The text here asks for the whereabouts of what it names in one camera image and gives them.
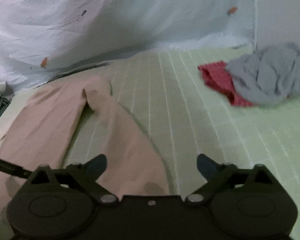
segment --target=orange carrot print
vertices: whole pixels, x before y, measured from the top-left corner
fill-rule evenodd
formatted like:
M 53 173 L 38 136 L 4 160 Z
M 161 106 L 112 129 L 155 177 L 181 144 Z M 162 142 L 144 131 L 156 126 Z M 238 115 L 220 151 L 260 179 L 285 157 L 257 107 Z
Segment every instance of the orange carrot print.
M 44 60 L 41 62 L 40 66 L 46 68 L 47 61 L 48 61 L 48 58 L 45 57 Z
M 237 11 L 237 9 L 238 8 L 236 6 L 233 6 L 228 10 L 227 14 L 230 16 L 231 14 L 234 14 Z

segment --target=screw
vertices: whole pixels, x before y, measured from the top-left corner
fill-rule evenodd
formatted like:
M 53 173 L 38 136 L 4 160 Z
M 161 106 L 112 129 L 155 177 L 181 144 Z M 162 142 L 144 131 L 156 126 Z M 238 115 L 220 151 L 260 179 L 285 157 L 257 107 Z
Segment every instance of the screw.
M 156 201 L 155 200 L 149 200 L 148 201 L 148 205 L 149 206 L 154 206 L 156 204 Z
M 191 203 L 199 203 L 201 201 L 204 200 L 204 197 L 200 194 L 191 194 L 187 197 L 187 199 L 191 202 Z
M 110 203 L 116 202 L 117 201 L 117 197 L 115 195 L 112 195 L 112 194 L 107 194 L 107 195 L 101 196 L 100 197 L 100 201 L 103 204 L 110 204 Z

